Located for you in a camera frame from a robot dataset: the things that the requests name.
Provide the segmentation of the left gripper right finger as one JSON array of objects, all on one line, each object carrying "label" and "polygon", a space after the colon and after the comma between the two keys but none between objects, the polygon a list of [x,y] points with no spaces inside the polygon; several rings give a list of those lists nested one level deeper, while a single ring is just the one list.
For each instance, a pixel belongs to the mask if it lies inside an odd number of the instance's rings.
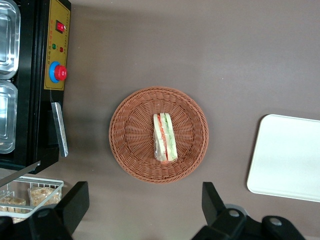
[{"label": "left gripper right finger", "polygon": [[202,212],[207,225],[194,240],[304,240],[305,237],[286,218],[267,215],[261,222],[252,219],[244,209],[226,206],[211,182],[202,183]]}]

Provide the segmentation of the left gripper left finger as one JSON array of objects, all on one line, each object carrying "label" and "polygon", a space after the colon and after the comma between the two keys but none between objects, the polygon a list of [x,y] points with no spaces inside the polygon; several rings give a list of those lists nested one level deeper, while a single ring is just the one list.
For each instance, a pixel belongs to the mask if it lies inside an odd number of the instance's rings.
[{"label": "left gripper left finger", "polygon": [[90,206],[89,185],[77,182],[55,207],[41,208],[27,220],[31,240],[72,240]]}]

